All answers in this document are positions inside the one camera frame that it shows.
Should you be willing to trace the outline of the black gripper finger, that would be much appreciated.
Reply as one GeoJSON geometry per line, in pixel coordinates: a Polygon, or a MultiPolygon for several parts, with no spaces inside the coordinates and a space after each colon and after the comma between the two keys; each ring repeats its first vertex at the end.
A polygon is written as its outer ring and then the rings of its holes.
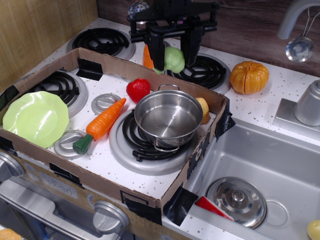
{"type": "Polygon", "coordinates": [[[180,47],[185,65],[191,67],[196,62],[205,31],[200,17],[189,17],[185,24],[184,33],[180,37],[180,47]]]}
{"type": "Polygon", "coordinates": [[[164,33],[157,23],[147,23],[145,30],[147,34],[144,37],[144,42],[148,45],[153,66],[156,70],[163,71],[165,68],[164,33]]]}

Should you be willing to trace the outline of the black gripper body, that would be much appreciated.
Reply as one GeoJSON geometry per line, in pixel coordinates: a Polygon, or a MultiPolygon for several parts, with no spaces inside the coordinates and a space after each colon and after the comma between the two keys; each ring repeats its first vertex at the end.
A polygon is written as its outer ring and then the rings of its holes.
{"type": "Polygon", "coordinates": [[[132,43],[145,42],[146,24],[158,24],[164,33],[164,38],[181,37],[186,28],[187,18],[190,17],[200,17],[204,34],[217,29],[216,12],[220,5],[215,1],[148,0],[148,2],[150,3],[148,9],[127,16],[132,43]]]}

